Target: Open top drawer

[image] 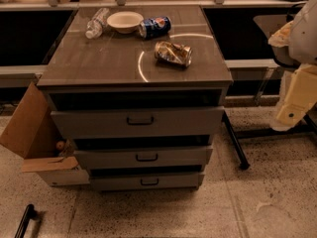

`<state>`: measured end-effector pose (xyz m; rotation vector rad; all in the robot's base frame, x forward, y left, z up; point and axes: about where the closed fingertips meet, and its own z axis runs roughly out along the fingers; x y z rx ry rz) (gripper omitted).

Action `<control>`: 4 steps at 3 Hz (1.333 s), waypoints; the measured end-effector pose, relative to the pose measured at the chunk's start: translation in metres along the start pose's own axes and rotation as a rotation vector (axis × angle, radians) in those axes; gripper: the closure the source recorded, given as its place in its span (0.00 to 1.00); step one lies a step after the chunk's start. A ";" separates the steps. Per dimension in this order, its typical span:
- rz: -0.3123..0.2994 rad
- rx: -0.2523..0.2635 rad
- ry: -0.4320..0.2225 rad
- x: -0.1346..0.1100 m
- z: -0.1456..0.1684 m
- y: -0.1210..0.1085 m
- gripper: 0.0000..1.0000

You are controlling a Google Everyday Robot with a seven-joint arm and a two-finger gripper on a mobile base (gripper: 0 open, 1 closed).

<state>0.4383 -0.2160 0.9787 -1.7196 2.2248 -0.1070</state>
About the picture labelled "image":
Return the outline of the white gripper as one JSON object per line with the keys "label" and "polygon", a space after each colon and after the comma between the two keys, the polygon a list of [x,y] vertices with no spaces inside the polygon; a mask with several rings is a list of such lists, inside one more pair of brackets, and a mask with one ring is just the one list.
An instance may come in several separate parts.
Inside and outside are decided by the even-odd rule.
{"label": "white gripper", "polygon": [[295,72],[286,72],[280,87],[270,127],[287,131],[299,123],[317,103],[317,65],[303,63]]}

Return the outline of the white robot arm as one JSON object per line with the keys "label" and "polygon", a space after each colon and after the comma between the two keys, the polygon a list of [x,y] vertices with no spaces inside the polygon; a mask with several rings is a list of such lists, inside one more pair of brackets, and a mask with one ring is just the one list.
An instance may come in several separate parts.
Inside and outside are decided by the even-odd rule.
{"label": "white robot arm", "polygon": [[300,62],[270,123],[274,131],[287,131],[317,103],[317,0],[308,0],[268,43],[277,48],[288,47],[289,56]]}

